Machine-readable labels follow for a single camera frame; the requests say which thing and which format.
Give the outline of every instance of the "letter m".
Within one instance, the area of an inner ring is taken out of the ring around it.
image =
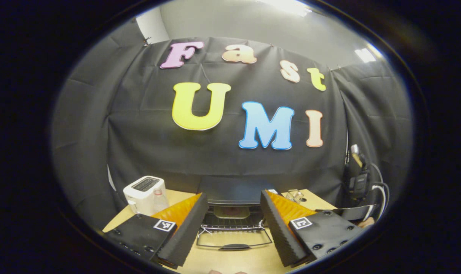
[[[274,149],[290,149],[291,117],[295,111],[289,107],[279,107],[271,121],[261,103],[244,102],[242,108],[246,111],[246,129],[244,139],[239,142],[239,147],[253,149],[258,147],[256,132],[259,135],[262,147],[266,148],[274,135],[271,147]]]

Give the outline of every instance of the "ceiling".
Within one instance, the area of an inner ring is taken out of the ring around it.
[[[302,17],[267,3],[273,1],[277,0],[174,0],[138,16],[137,22],[152,43],[186,37],[243,38],[271,43],[330,68],[363,62],[354,51],[371,45],[337,19],[316,12]]]

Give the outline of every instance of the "plastic bottle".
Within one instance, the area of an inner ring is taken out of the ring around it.
[[[154,189],[154,213],[164,210],[169,207],[168,199],[164,196],[160,188]]]

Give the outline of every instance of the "white toaster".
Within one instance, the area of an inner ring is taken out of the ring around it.
[[[166,197],[164,180],[153,176],[144,176],[124,187],[124,195],[134,213],[151,216],[157,211],[154,209],[154,189],[160,188]]]

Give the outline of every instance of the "letter u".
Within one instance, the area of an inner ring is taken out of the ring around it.
[[[223,83],[211,83],[207,88],[212,92],[210,110],[205,116],[194,116],[191,112],[195,92],[200,89],[199,83],[178,83],[173,89],[176,92],[173,102],[173,121],[188,130],[208,130],[222,120],[225,94],[230,86]]]

